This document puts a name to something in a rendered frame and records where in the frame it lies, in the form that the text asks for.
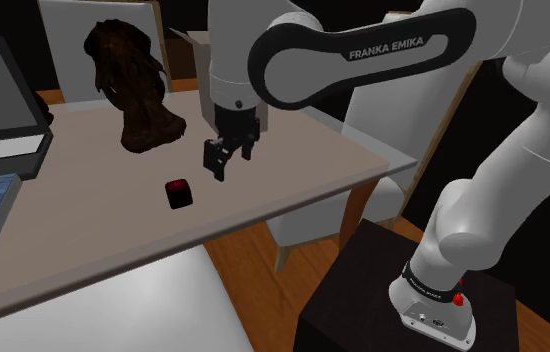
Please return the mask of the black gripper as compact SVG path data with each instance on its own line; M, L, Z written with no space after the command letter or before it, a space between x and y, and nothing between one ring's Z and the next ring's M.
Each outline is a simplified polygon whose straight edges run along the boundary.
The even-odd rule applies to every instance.
M242 158L250 161L255 143L260 140L260 122L256 108L230 110L214 105L214 113L219 138L204 141L203 166L213 173L216 180L223 182L225 166L230 159L226 148L242 146Z

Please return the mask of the small dark red cube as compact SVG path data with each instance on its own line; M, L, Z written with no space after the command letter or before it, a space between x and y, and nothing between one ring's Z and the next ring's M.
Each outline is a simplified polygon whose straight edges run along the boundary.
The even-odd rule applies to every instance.
M172 209L179 209L193 204L190 185L186 179L176 179L165 184L168 203Z

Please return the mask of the dark brown bust figure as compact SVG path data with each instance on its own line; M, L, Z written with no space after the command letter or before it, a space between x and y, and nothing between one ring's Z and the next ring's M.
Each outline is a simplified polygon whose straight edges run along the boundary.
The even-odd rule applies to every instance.
M95 24L83 49L95 66L95 88L123 113L121 145L143 153L180 139L186 121L170 112L163 100L162 64L151 53L151 39L119 19Z

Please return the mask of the beige table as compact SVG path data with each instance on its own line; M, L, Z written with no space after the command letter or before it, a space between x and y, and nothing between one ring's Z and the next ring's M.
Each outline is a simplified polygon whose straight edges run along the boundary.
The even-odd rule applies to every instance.
M321 111L273 108L251 160L230 159L220 182L203 166L213 131L198 93L164 104L186 133L142 154L120 146L117 109L52 107L45 160L0 233L0 318L393 173ZM192 205L170 207L165 184L176 179Z

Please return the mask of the dark robot stand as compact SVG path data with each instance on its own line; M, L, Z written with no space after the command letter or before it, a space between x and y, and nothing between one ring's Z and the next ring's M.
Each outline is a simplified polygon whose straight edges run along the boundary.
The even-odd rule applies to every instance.
M459 352L404 326L388 295L417 243L368 220L299 314L293 352ZM467 352L520 352L515 290L483 272L463 276L476 323Z

